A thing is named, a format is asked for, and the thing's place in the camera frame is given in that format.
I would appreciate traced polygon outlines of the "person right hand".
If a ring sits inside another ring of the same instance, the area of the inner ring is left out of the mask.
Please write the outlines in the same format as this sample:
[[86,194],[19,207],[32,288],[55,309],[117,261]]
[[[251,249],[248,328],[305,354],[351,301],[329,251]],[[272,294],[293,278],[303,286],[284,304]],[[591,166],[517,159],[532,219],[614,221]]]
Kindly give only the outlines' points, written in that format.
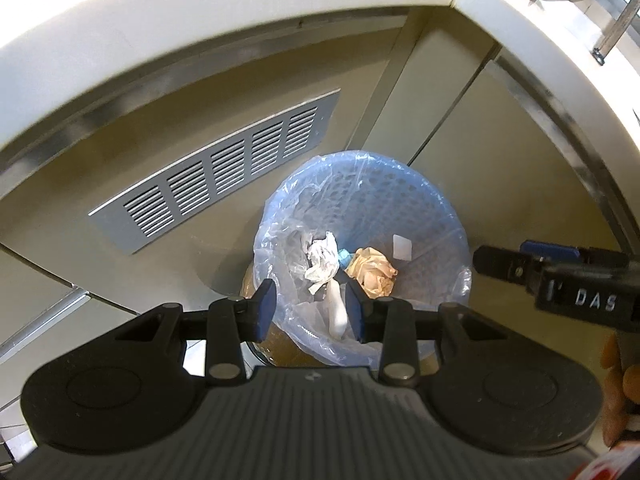
[[600,365],[606,370],[603,381],[602,438],[604,444],[612,448],[627,428],[631,405],[639,403],[639,365],[622,369],[615,334],[609,336],[603,346]]

